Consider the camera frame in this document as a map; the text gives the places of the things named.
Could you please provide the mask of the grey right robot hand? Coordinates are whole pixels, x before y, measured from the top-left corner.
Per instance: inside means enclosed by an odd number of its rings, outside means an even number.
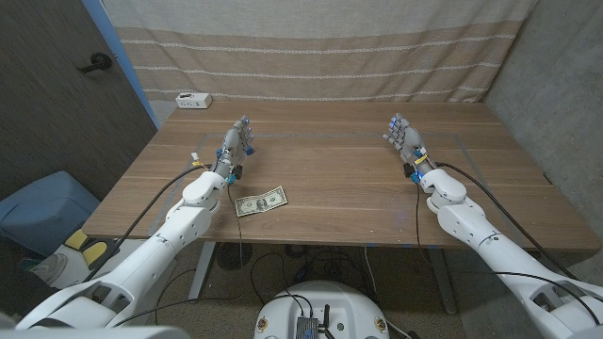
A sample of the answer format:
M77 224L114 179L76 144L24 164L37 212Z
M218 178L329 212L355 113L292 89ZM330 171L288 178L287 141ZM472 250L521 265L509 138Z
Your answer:
M411 123L397 113L388 123L388 131L383 138L399 153L407 177L422 177L435 170L423 139Z

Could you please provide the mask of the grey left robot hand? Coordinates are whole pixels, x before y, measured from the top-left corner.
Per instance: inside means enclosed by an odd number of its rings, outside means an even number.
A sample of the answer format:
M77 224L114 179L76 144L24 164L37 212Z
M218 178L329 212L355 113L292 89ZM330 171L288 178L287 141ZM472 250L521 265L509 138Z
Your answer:
M248 117L241 117L225 133L222 145L217 151L217 161L213 171L229 181L234 170L242 167L246 156L253 153L251 147L253 138Z

